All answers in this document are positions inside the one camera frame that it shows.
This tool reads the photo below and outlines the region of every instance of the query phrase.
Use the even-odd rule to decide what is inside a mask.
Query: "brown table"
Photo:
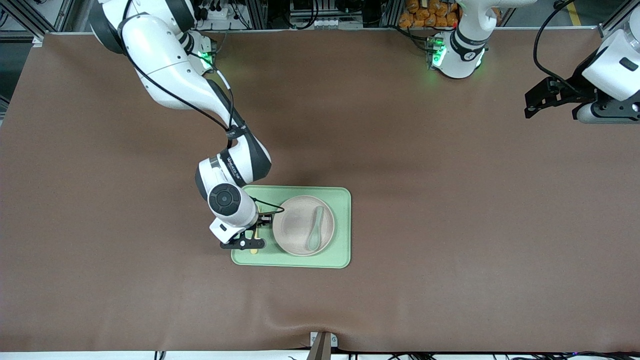
[[[0,129],[0,350],[640,350],[640,129],[523,116],[532,31],[426,70],[392,31],[230,35],[260,184],[344,186],[342,270],[234,265],[193,182],[225,144],[92,36],[31,51]],[[560,74],[596,31],[549,31]]]

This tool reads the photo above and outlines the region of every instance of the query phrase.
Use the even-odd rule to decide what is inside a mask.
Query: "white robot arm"
[[[446,76],[462,79],[471,75],[480,66],[484,46],[496,25],[496,15],[492,8],[518,7],[535,3],[537,0],[461,0],[462,19],[455,31],[443,32],[436,37],[443,38],[438,52],[431,55],[431,64]]]
[[[188,30],[194,21],[193,9],[184,0],[110,0],[94,4],[90,13],[96,37],[109,50],[127,55],[156,102],[172,109],[213,111],[222,119],[228,147],[200,162],[195,181],[216,216],[209,229],[223,244],[229,244],[259,221],[257,206],[242,187],[265,177],[271,158],[224,91],[201,76],[207,70],[202,60],[211,43],[208,40],[207,45],[209,38]],[[237,143],[230,146],[233,140]],[[239,249],[251,247],[244,240],[238,244]]]
[[[640,123],[640,8],[575,69],[567,80],[554,76],[525,94],[525,117],[568,102],[580,103],[573,118],[585,124]]]

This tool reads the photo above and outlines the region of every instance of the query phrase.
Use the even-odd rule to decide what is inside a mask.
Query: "round black joint cap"
[[[211,190],[209,205],[216,213],[229,217],[238,211],[240,191],[231,184],[220,184]]]

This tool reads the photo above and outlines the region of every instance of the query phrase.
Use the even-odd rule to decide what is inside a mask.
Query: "round beige plate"
[[[292,197],[282,205],[284,212],[273,217],[273,237],[282,250],[296,256],[309,256],[321,252],[333,238],[333,213],[324,201],[309,195]],[[311,251],[307,241],[314,226],[316,208],[322,206],[320,246]]]

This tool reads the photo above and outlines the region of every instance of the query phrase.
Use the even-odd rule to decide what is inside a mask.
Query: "green tray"
[[[270,226],[258,230],[265,240],[265,247],[252,254],[250,250],[231,250],[231,260],[238,265],[292,266],[301,268],[344,268],[351,261],[351,194],[345,188],[321,188],[311,186],[247,185],[249,195],[271,204],[282,204],[299,195],[311,195],[324,201],[335,220],[335,232],[329,245],[311,256],[294,256],[282,250],[273,238]],[[259,204],[261,211],[271,211]]]

